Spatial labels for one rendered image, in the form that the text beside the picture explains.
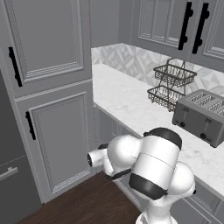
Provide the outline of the dark grey fridge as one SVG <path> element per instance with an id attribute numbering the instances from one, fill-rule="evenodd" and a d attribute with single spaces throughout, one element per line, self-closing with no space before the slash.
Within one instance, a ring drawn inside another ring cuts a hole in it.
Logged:
<path id="1" fill-rule="evenodd" d="M 25 153 L 10 98 L 0 72 L 0 174 L 18 168 L 0 181 L 0 224 L 17 224 L 41 208 L 37 187 Z"/>

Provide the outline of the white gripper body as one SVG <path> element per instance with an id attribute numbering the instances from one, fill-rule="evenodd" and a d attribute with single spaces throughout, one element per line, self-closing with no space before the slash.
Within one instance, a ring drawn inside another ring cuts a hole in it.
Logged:
<path id="1" fill-rule="evenodd" d="M 98 167 L 103 165 L 103 158 L 106 155 L 106 149 L 92 150 L 87 154 L 87 161 L 91 167 Z"/>

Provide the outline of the grey tall cupboard door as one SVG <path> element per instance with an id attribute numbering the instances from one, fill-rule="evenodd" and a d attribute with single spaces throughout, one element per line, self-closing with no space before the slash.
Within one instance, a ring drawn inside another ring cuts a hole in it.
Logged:
<path id="1" fill-rule="evenodd" d="M 2 71 L 16 98 L 89 80 L 89 0 L 0 0 L 0 50 Z"/>
<path id="2" fill-rule="evenodd" d="M 15 100 L 24 145 L 43 202 L 95 174 L 87 154 L 95 147 L 93 83 L 57 87 Z M 36 140 L 25 112 L 29 111 Z"/>

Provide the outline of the grey drawer front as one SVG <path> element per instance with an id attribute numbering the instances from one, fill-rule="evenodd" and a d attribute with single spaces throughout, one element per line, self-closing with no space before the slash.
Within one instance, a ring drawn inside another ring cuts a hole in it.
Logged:
<path id="1" fill-rule="evenodd" d="M 196 181 L 196 193 L 171 207 L 178 224 L 224 224 L 224 201 Z"/>
<path id="2" fill-rule="evenodd" d="M 114 137 L 121 135 L 132 135 L 133 137 L 142 136 L 97 106 L 94 107 L 94 119 L 96 147 L 108 143 Z"/>

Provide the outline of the grey four-slot toaster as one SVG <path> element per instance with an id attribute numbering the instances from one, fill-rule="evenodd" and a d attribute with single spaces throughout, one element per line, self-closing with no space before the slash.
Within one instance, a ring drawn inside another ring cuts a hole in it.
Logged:
<path id="1" fill-rule="evenodd" d="M 216 148 L 224 142 L 224 97 L 199 89 L 176 101 L 172 123 Z"/>

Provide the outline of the grey wall cupboard door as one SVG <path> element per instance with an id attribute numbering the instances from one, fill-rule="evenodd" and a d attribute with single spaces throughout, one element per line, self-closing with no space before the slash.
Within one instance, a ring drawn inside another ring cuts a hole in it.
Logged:
<path id="1" fill-rule="evenodd" d="M 209 3 L 209 18 L 205 21 L 202 45 L 196 54 L 189 53 L 189 61 L 224 73 L 224 0 L 196 0 L 199 3 L 195 18 L 193 44 L 198 29 L 203 3 Z"/>
<path id="2" fill-rule="evenodd" d="M 193 8 L 193 0 L 133 0 L 131 44 L 155 53 L 186 60 L 191 44 L 190 25 L 188 37 L 179 50 L 184 18 Z"/>

